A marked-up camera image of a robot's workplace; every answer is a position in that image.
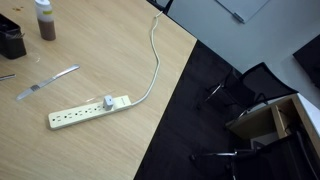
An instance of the knife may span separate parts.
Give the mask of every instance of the knife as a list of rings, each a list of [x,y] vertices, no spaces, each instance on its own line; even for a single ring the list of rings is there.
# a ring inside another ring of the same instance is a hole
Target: knife
[[[10,78],[14,78],[14,77],[16,77],[15,74],[11,74],[11,75],[8,75],[8,76],[2,76],[2,77],[0,77],[0,81],[6,80],[6,79],[10,79]]]
[[[25,91],[23,91],[21,94],[18,95],[18,97],[16,98],[17,101],[23,99],[24,97],[28,96],[29,94],[37,91],[38,89],[42,88],[43,86],[51,83],[52,81],[58,79],[59,77],[71,72],[71,71],[74,71],[76,69],[78,69],[80,66],[78,64],[74,64],[72,65],[71,67],[69,67],[68,69],[62,71],[61,73],[53,76],[52,78],[50,79],[47,79],[47,80],[44,80],[42,82],[40,82],[39,84],[35,84],[33,86],[31,86],[30,88],[26,89]]]

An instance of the black carpet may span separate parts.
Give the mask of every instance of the black carpet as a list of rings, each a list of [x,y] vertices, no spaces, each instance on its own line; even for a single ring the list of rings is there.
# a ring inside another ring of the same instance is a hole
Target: black carpet
[[[232,66],[198,41],[161,118],[135,180],[230,179],[225,159],[189,159],[191,154],[233,152],[243,142],[225,129],[241,109],[217,101],[203,103],[207,87],[220,82]]]

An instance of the office chair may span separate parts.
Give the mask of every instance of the office chair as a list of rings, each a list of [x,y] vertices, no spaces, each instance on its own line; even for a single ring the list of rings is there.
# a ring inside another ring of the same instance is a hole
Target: office chair
[[[198,108],[209,102],[219,89],[234,102],[228,106],[237,104],[244,109],[238,118],[260,103],[268,104],[269,100],[298,93],[281,82],[264,62],[252,67],[239,78],[232,68],[222,82],[207,88],[210,95],[198,104]]]
[[[305,141],[300,132],[295,132],[261,149],[191,155],[190,160],[197,166],[195,162],[203,158],[227,158],[225,173],[233,180],[319,180],[319,167],[312,161],[318,156],[310,154]]]
[[[173,0],[169,0],[167,5],[165,7],[163,7],[160,4],[158,4],[157,0],[147,0],[147,1],[150,4],[152,4],[154,7],[156,7],[159,11],[163,11],[163,14],[168,14],[168,11],[169,11],[171,4],[173,2]]]

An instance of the wooden desk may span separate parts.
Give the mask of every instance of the wooden desk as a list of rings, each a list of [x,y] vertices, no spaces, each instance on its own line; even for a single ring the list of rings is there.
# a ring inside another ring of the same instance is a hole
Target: wooden desk
[[[144,95],[156,66],[149,39],[158,11],[144,0],[53,1],[57,39],[42,40],[33,1],[3,0],[21,26],[27,55],[0,56],[1,179],[133,179],[196,39],[162,15],[155,44],[162,60],[149,98],[120,113],[51,131],[48,114]],[[72,64],[81,68],[17,102],[16,96]]]
[[[229,129],[243,139],[277,131],[279,138],[287,136],[292,125],[302,125],[320,157],[320,110],[301,94],[282,98],[268,106],[241,117]]]

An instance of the power strip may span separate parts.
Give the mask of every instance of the power strip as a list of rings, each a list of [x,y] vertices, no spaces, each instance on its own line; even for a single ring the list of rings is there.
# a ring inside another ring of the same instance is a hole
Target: power strip
[[[70,126],[76,123],[98,118],[107,114],[128,109],[131,102],[128,96],[120,96],[113,99],[113,107],[105,110],[103,102],[88,104],[72,109],[53,112],[49,114],[50,128],[53,130]]]

